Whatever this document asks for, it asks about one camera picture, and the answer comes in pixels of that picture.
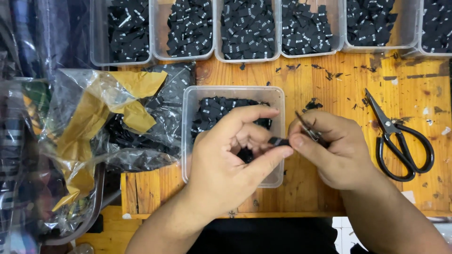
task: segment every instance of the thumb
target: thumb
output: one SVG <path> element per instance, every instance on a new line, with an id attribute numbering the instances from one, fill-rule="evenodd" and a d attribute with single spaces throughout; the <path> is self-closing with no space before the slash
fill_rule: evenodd
<path id="1" fill-rule="evenodd" d="M 327 168 L 334 160 L 334 155 L 331 152 L 301 133 L 291 135 L 289 143 L 293 149 L 312 162 L 317 168 Z"/>
<path id="2" fill-rule="evenodd" d="M 290 146 L 278 146 L 268 150 L 263 155 L 254 159 L 245 168 L 246 174 L 258 183 L 262 182 L 278 164 L 293 154 Z"/>

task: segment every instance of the plastic container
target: plastic container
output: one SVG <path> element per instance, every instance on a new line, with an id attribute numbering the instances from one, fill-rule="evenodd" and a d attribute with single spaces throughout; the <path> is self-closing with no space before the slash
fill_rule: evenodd
<path id="1" fill-rule="evenodd" d="M 91 0 L 90 2 L 90 58 L 96 66 L 125 66 L 141 65 L 153 61 L 152 56 L 152 24 L 149 24 L 149 58 L 142 62 L 118 62 L 113 63 L 108 42 L 108 12 L 107 8 L 112 5 L 111 0 Z M 152 21 L 152 8 L 149 8 L 149 18 Z"/>
<path id="2" fill-rule="evenodd" d="M 424 0 L 418 0 L 419 1 L 419 9 L 424 9 Z M 428 53 L 425 52 L 425 50 L 422 48 L 422 30 L 424 25 L 424 12 L 420 11 L 418 17 L 418 42 L 417 44 L 410 49 L 402 50 L 400 52 L 400 55 L 403 58 L 452 58 L 452 53 Z"/>
<path id="3" fill-rule="evenodd" d="M 168 33 L 170 29 L 168 27 L 168 16 L 171 14 L 171 6 L 176 2 L 176 0 L 149 0 L 150 12 L 152 13 L 152 38 L 151 49 L 155 57 L 159 60 L 167 61 L 192 61 L 192 60 L 207 60 L 212 56 L 213 50 L 215 49 L 215 5 L 216 0 L 211 0 L 212 3 L 212 18 L 213 18 L 213 38 L 212 38 L 212 48 L 209 53 L 199 56 L 186 56 L 186 57 L 171 57 L 166 53 L 170 48 L 166 45 L 168 42 Z"/>
<path id="4" fill-rule="evenodd" d="M 359 47 L 353 46 L 347 39 L 347 0 L 339 0 L 343 4 L 342 36 L 344 46 L 341 51 L 349 53 L 378 53 L 392 49 L 407 49 L 414 47 L 418 42 L 417 24 L 419 20 L 419 0 L 396 0 L 391 13 L 398 13 L 391 37 L 383 47 Z"/>
<path id="5" fill-rule="evenodd" d="M 328 17 L 328 23 L 331 25 L 331 32 L 333 33 L 333 37 L 330 39 L 331 43 L 331 51 L 326 53 L 315 53 L 315 54 L 305 54 L 305 55 L 288 55 L 283 52 L 283 34 L 281 33 L 281 38 L 279 39 L 280 43 L 278 44 L 278 49 L 281 52 L 281 55 L 287 58 L 299 58 L 299 57 L 312 57 L 312 56 L 326 56 L 326 55 L 334 55 L 337 51 L 342 49 L 344 45 L 344 37 L 341 36 L 341 22 L 345 20 L 342 18 L 344 13 L 344 5 L 342 0 L 307 0 L 306 4 L 311 5 L 311 12 L 317 13 L 317 7 L 319 5 L 326 5 L 326 16 Z M 279 12 L 280 15 L 280 30 L 283 28 L 282 24 L 282 12 Z"/>
<path id="6" fill-rule="evenodd" d="M 184 92 L 182 105 L 182 179 L 188 182 L 191 168 L 191 153 L 193 150 L 190 128 L 193 118 L 199 109 L 199 101 L 204 97 L 226 97 L 239 99 L 253 99 L 265 101 L 272 107 L 278 108 L 280 114 L 272 118 L 270 131 L 274 136 L 285 136 L 284 92 L 274 86 L 190 86 Z M 284 161 L 282 161 L 270 175 L 259 185 L 260 188 L 276 188 L 283 182 Z"/>
<path id="7" fill-rule="evenodd" d="M 221 47 L 223 45 L 223 40 L 221 40 L 221 12 L 224 8 L 224 0 L 218 0 L 216 8 L 214 8 L 214 17 L 213 20 L 213 38 L 216 39 L 216 47 L 215 47 L 215 57 L 224 62 L 224 63 L 261 63 L 276 60 L 281 54 L 280 45 L 281 44 L 281 0 L 272 0 L 272 8 L 273 8 L 273 19 L 275 21 L 275 40 L 276 40 L 276 50 L 275 54 L 272 58 L 266 59 L 243 59 L 243 60 L 227 60 L 224 57 L 223 52 L 221 52 Z"/>

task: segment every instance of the right hand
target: right hand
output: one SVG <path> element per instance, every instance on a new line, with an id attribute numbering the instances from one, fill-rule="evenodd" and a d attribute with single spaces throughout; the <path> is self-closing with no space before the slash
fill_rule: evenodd
<path id="1" fill-rule="evenodd" d="M 372 181 L 378 171 L 355 121 L 317 110 L 307 111 L 301 117 L 313 130 L 321 132 L 330 146 L 326 149 L 302 134 L 298 119 L 289 126 L 290 145 L 317 166 L 325 184 L 339 190 L 356 190 Z"/>

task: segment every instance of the left hand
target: left hand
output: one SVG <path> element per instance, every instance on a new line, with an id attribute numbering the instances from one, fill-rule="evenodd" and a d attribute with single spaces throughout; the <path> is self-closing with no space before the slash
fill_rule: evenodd
<path id="1" fill-rule="evenodd" d="M 279 110 L 263 105 L 233 109 L 208 132 L 198 135 L 192 154 L 186 200 L 200 217 L 211 220 L 237 208 L 284 159 L 289 146 L 268 144 L 272 133 L 253 121 L 273 118 Z M 245 164 L 236 154 L 242 147 L 255 159 Z"/>

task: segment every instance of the white tile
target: white tile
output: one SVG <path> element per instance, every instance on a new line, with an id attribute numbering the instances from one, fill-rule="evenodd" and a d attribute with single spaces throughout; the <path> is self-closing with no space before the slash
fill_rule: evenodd
<path id="1" fill-rule="evenodd" d="M 342 254 L 342 229 L 336 228 L 336 227 L 334 229 L 336 229 L 338 231 L 338 237 L 336 238 L 334 245 L 336 246 L 336 251 L 339 254 Z"/>
<path id="2" fill-rule="evenodd" d="M 353 228 L 342 228 L 342 254 L 350 254 L 350 249 L 355 244 L 361 244 Z"/>
<path id="3" fill-rule="evenodd" d="M 348 220 L 348 217 L 341 217 L 342 219 L 342 227 L 352 227 L 352 224 L 350 224 L 350 221 Z"/>
<path id="4" fill-rule="evenodd" d="M 342 227 L 342 217 L 333 217 L 333 228 Z"/>

